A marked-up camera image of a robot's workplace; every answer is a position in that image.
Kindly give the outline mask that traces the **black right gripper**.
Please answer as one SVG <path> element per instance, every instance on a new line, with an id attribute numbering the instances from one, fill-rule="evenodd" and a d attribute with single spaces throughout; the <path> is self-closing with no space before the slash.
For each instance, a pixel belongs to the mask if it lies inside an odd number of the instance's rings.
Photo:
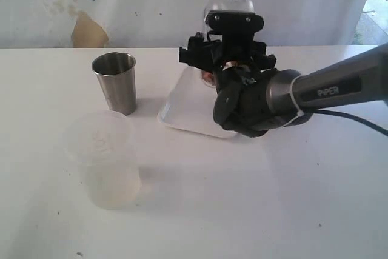
<path id="1" fill-rule="evenodd" d="M 215 65 L 212 50 L 218 41 L 205 41 L 203 35 L 191 36 L 187 47 L 180 47 L 178 61 L 195 67 L 207 73 L 213 73 Z M 266 54 L 267 45 L 264 42 L 254 41 L 252 55 L 248 63 L 242 61 L 228 61 L 223 70 L 234 68 L 244 84 L 252 84 L 261 79 L 271 77 L 276 73 L 276 57 Z"/>

